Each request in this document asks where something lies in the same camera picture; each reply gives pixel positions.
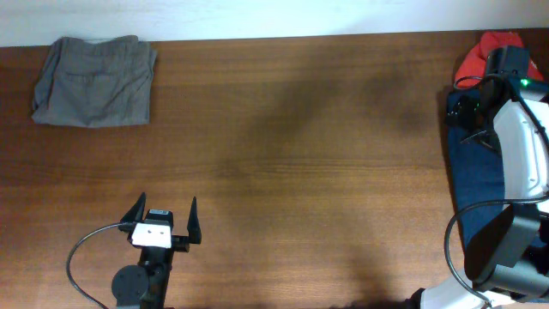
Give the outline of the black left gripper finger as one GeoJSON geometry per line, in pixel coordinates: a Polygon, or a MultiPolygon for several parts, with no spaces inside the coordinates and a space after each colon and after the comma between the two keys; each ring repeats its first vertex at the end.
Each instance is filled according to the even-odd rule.
{"type": "Polygon", "coordinates": [[[202,243],[202,230],[198,218],[197,200],[193,197],[189,219],[187,222],[188,241],[190,244],[200,245],[202,243]]]}
{"type": "Polygon", "coordinates": [[[146,193],[142,192],[134,205],[123,215],[123,217],[119,221],[119,231],[132,232],[136,224],[142,221],[146,205],[146,199],[146,193]]]}

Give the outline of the grey shorts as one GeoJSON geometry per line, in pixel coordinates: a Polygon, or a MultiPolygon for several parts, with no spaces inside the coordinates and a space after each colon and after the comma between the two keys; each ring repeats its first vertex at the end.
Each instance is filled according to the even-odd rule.
{"type": "Polygon", "coordinates": [[[82,128],[148,124],[156,58],[135,35],[99,43],[62,37],[34,87],[32,120],[82,128]]]}

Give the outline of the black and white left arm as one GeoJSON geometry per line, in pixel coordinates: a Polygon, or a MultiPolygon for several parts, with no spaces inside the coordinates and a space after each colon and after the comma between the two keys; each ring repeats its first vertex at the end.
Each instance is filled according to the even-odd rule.
{"type": "Polygon", "coordinates": [[[202,231],[193,199],[187,221],[187,234],[176,235],[173,213],[145,209],[147,196],[142,193],[119,221],[118,230],[128,234],[129,243],[141,251],[136,264],[124,266],[112,279],[112,294],[117,308],[162,308],[172,271],[173,256],[187,253],[191,245],[202,243],[202,231]]]}

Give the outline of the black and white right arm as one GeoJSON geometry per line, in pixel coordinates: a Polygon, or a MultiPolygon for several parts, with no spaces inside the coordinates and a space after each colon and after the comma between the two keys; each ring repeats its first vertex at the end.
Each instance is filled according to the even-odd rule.
{"type": "Polygon", "coordinates": [[[548,86],[490,74],[448,98],[449,158],[464,264],[412,308],[499,308],[548,299],[548,86]]]}

